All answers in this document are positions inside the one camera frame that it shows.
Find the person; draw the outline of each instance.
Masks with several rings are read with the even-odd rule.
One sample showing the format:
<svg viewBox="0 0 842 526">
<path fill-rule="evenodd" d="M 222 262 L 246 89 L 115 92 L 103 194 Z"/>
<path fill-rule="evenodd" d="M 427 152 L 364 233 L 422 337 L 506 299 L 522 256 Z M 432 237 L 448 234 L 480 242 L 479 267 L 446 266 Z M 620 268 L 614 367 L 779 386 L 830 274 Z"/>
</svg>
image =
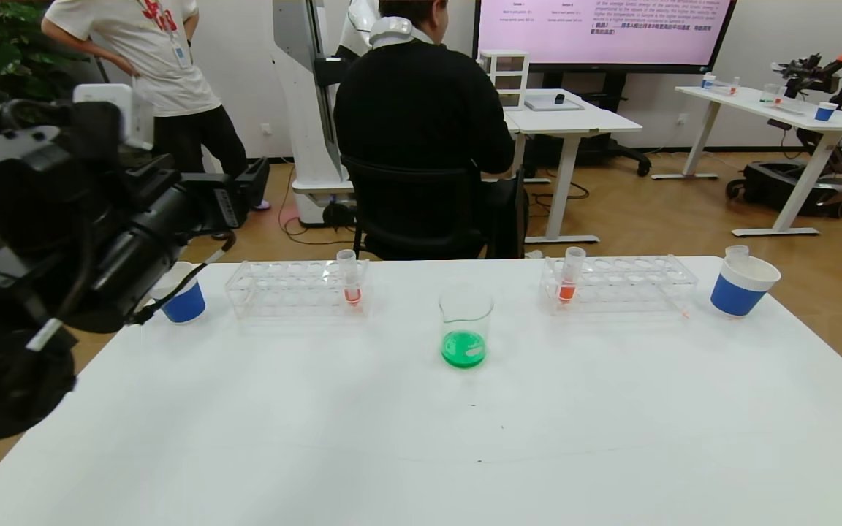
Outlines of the person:
<svg viewBox="0 0 842 526">
<path fill-rule="evenodd" d="M 41 31 L 132 77 L 134 90 L 154 105 L 155 153 L 169 153 L 176 169 L 206 171 L 203 145 L 237 177 L 248 166 L 243 141 L 190 53 L 199 22 L 197 0 L 55 0 Z M 257 207 L 267 208 L 265 200 Z"/>
<path fill-rule="evenodd" d="M 401 17 L 418 31 L 388 43 L 388 36 L 373 31 L 373 49 L 351 64 L 334 109 L 340 151 L 404 169 L 465 167 L 480 189 L 471 206 L 488 235 L 497 213 L 488 207 L 497 202 L 494 193 L 504 193 L 498 199 L 504 216 L 515 201 L 514 184 L 497 187 L 480 180 L 481 172 L 507 177 L 515 156 L 498 92 L 477 62 L 441 45 L 447 0 L 380 0 L 379 15 L 383 20 L 375 27 L 385 17 Z M 511 229 L 502 229 L 515 232 L 514 220 Z"/>
</svg>

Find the orange liquid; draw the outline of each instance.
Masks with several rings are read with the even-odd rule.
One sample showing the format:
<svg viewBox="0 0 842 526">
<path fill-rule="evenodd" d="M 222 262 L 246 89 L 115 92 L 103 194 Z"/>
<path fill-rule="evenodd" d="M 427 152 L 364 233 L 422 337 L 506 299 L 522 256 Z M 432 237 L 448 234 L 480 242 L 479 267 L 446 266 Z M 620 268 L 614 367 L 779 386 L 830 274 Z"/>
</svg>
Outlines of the orange liquid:
<svg viewBox="0 0 842 526">
<path fill-rule="evenodd" d="M 350 304 L 357 304 L 362 299 L 362 292 L 359 289 L 344 289 L 344 297 Z"/>
<path fill-rule="evenodd" d="M 573 283 L 564 282 L 561 284 L 561 289 L 558 290 L 558 299 L 561 300 L 561 303 L 570 303 L 576 292 L 577 287 Z"/>
</svg>

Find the blue paper cup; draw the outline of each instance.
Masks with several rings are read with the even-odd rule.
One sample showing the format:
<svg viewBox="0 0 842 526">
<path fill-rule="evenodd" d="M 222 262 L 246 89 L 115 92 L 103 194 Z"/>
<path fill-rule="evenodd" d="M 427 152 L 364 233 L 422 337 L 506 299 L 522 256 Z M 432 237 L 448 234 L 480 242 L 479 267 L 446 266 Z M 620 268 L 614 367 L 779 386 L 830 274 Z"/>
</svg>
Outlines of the blue paper cup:
<svg viewBox="0 0 842 526">
<path fill-rule="evenodd" d="M 187 274 L 194 269 L 194 265 L 184 261 L 178 261 L 171 267 L 170 272 L 164 274 L 158 283 L 151 289 L 151 297 L 160 300 L 177 287 Z M 172 323 L 185 324 L 197 319 L 207 309 L 207 302 L 204 302 L 203 291 L 200 290 L 200 283 L 197 279 L 191 279 L 185 284 L 177 296 L 171 297 L 170 302 L 161 307 L 161 311 Z"/>
<path fill-rule="evenodd" d="M 779 280 L 781 272 L 758 257 L 732 266 L 723 260 L 710 302 L 730 316 L 746 316 Z"/>
<path fill-rule="evenodd" d="M 832 102 L 822 102 L 818 106 L 818 114 L 816 114 L 814 117 L 816 120 L 823 121 L 826 123 L 830 120 L 831 117 L 833 117 L 833 113 L 836 111 L 836 109 L 838 109 L 838 106 L 836 106 L 836 104 L 833 104 Z"/>
</svg>

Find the black sweater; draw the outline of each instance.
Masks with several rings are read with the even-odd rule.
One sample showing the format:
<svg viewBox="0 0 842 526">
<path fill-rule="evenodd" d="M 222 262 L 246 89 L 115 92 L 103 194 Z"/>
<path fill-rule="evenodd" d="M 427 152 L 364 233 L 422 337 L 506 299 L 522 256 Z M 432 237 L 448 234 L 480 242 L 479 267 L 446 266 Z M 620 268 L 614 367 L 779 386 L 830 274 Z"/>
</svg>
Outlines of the black sweater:
<svg viewBox="0 0 842 526">
<path fill-rule="evenodd" d="M 502 173 L 515 154 L 498 93 L 479 64 L 419 40 L 355 61 L 334 118 L 341 152 L 374 164 Z"/>
</svg>

